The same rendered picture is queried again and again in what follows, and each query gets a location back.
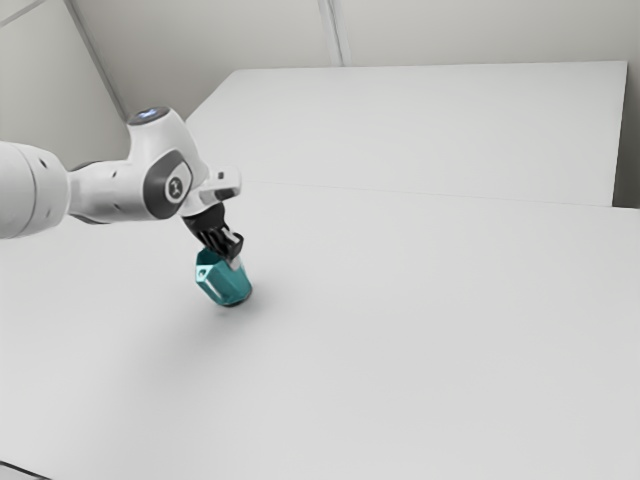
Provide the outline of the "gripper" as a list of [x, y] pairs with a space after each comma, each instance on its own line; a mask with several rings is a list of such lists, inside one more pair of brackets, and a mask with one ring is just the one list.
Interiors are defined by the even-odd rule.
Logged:
[[207, 249], [217, 255], [236, 255], [226, 261], [232, 271], [242, 266], [239, 255], [244, 245], [244, 237], [234, 232], [225, 221], [226, 209], [223, 203], [217, 203], [208, 209], [182, 218], [192, 235]]

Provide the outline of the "teal faceted mug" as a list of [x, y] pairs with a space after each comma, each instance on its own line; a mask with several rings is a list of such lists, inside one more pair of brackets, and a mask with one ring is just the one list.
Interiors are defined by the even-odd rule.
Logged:
[[217, 305], [233, 307], [245, 302], [253, 287], [244, 269], [232, 271], [227, 259], [203, 248], [196, 256], [195, 281]]

